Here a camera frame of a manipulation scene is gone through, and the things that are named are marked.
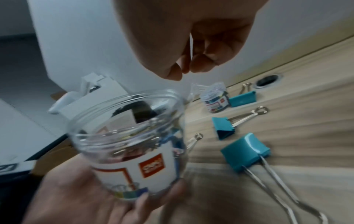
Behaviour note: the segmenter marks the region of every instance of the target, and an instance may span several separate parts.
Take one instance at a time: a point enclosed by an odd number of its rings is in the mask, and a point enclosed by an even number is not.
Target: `jar lid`
[[[225,84],[223,82],[216,82],[207,87],[201,94],[200,99],[203,101],[209,101],[215,97],[220,96],[226,91]]]

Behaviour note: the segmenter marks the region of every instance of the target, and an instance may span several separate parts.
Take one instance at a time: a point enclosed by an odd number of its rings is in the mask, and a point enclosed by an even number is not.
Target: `plastic jar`
[[[116,197],[159,196],[187,162],[184,105],[174,91],[118,97],[77,115],[69,136]]]
[[[217,113],[229,105],[226,87],[223,82],[216,82],[210,85],[199,97],[212,113]]]

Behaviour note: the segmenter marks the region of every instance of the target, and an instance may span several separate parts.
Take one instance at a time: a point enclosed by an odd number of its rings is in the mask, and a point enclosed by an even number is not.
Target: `hand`
[[[208,72],[231,60],[241,50],[257,11],[267,0],[113,2],[140,63],[162,78],[181,80],[182,73]]]
[[[159,200],[144,194],[135,204],[122,201],[102,186],[78,155],[44,177],[23,224],[143,224],[154,209],[180,197],[185,189],[180,180]]]

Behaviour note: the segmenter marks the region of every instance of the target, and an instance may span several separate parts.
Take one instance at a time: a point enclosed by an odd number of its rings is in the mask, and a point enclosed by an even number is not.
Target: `gray floor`
[[[55,137],[66,132],[61,115],[47,113],[62,89],[48,77],[36,37],[0,40],[0,98]]]

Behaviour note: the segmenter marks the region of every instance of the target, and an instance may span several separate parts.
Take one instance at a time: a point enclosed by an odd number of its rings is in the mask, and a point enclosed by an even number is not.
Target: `desk surface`
[[[257,91],[257,102],[210,114],[202,102],[186,111],[186,137],[201,132],[190,153],[184,177],[189,198],[154,212],[150,223],[289,223],[282,208],[247,176],[233,173],[220,149],[246,133],[271,148],[267,159],[278,174],[309,204],[325,212],[331,223],[353,223],[354,213],[354,38],[325,48],[272,71],[282,81]],[[228,88],[236,95],[241,85]],[[235,117],[257,106],[270,112],[244,123],[219,141],[211,117]],[[260,166],[251,168],[271,189],[283,192]],[[295,209],[301,223],[319,223]]]

